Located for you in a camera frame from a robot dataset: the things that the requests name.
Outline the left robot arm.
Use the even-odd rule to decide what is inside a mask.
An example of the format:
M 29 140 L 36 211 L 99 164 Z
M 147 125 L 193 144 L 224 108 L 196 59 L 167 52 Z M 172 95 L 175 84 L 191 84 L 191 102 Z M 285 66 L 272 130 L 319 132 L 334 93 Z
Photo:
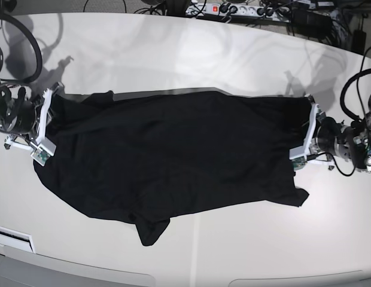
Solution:
M 329 170 L 337 169 L 346 177 L 355 172 L 371 173 L 371 94 L 367 111 L 359 87 L 360 78 L 371 75 L 371 68 L 364 69 L 365 59 L 370 51 L 371 46 L 363 54 L 360 71 L 345 83 L 340 93 L 341 110 L 352 119 L 349 126 L 326 116 L 314 102 L 313 96 L 306 96 L 312 108 L 309 121 L 305 123 L 308 129 L 303 145 L 290 150 L 294 170 L 300 170 L 310 162 L 325 165 Z M 345 96 L 351 84 L 356 85 L 363 117 L 351 112 L 346 106 Z

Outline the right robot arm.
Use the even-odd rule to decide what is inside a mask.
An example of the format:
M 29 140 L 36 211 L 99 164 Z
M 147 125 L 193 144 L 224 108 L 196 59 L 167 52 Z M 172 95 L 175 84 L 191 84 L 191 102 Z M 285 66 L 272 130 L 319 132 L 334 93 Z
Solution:
M 0 134 L 5 135 L 4 148 L 29 151 L 35 157 L 54 156 L 56 145 L 47 137 L 47 126 L 53 119 L 50 108 L 53 96 L 63 87 L 55 83 L 41 93 L 33 92 L 43 69 L 43 56 L 49 47 L 41 48 L 32 31 L 20 20 L 9 15 L 16 1 L 0 1 L 0 29 L 3 22 L 18 29 L 30 44 L 35 56 L 35 71 L 19 80 L 0 77 Z M 0 72 L 4 66 L 4 54 L 0 47 Z

